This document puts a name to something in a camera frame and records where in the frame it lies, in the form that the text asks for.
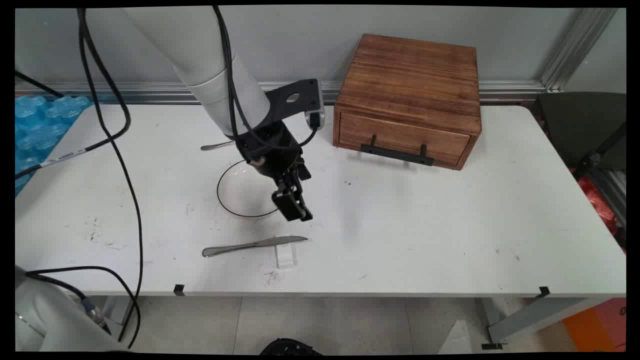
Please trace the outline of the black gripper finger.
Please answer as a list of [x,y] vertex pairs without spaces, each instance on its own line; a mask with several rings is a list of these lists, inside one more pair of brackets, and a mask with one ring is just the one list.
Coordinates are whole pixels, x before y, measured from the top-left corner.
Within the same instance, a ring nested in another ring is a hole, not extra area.
[[307,208],[302,196],[303,189],[298,170],[291,170],[290,178],[291,183],[289,186],[289,192],[292,198],[293,207],[295,209],[295,215],[292,217],[292,219],[300,221],[310,221],[313,219],[313,214]]
[[279,178],[276,187],[271,196],[272,202],[287,221],[300,220],[302,218],[300,184],[296,180]]

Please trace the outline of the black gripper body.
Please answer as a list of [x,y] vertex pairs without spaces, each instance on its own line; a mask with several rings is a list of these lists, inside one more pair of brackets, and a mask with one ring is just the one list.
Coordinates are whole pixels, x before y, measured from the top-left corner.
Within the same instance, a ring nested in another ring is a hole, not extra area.
[[258,173],[275,183],[293,183],[294,175],[302,182],[311,178],[302,158],[303,150],[283,121],[253,131],[262,142],[249,132],[236,136],[234,141],[242,157]]

